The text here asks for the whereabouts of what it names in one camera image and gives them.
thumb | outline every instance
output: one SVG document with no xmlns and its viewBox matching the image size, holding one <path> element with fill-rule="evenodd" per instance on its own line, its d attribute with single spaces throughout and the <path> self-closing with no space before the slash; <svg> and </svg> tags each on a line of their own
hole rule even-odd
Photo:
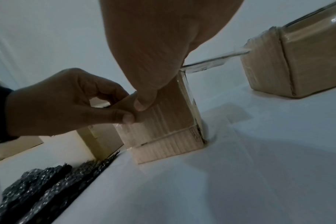
<svg viewBox="0 0 336 224">
<path fill-rule="evenodd" d="M 89 107 L 86 109 L 86 121 L 91 124 L 133 124 L 135 116 L 125 110 Z"/>
<path fill-rule="evenodd" d="M 156 100 L 157 90 L 137 91 L 137 98 L 134 107 L 137 111 L 148 109 Z"/>
</svg>

white table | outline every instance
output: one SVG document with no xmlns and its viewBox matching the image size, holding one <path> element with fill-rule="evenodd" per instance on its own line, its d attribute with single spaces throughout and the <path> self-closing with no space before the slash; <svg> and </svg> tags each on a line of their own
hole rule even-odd
<svg viewBox="0 0 336 224">
<path fill-rule="evenodd" d="M 124 150 L 54 223 L 336 223 L 336 89 L 244 85 L 199 108 L 206 149 L 139 166 Z"/>
</svg>

open cardboard box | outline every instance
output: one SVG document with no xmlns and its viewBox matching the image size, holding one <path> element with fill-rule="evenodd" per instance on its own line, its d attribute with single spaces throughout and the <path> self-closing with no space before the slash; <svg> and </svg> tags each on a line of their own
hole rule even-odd
<svg viewBox="0 0 336 224">
<path fill-rule="evenodd" d="M 301 98 L 336 87 L 336 2 L 250 39 L 241 57 L 252 89 Z"/>
<path fill-rule="evenodd" d="M 158 91 L 156 101 L 146 111 L 134 109 L 136 93 L 112 105 L 112 108 L 130 111 L 136 117 L 134 124 L 115 125 L 134 160 L 145 163 L 202 149 L 207 141 L 203 138 L 200 113 L 185 74 L 223 65 L 231 57 L 248 52 L 232 52 L 183 66 L 177 76 Z"/>
</svg>

